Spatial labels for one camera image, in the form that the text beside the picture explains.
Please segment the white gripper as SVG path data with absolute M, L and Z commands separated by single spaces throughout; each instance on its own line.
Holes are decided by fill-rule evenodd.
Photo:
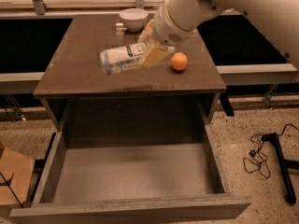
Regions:
M 138 38 L 139 42 L 147 42 L 144 54 L 139 60 L 139 65 L 141 67 L 152 67 L 157 64 L 168 55 L 168 46 L 180 45 L 190 34 L 191 31 L 179 28 L 171 19 L 167 3 L 162 4 Z

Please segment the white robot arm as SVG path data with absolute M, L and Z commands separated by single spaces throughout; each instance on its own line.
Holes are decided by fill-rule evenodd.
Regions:
M 299 0 L 165 0 L 138 40 L 155 48 L 178 46 L 198 25 L 232 8 L 288 61 L 299 66 Z

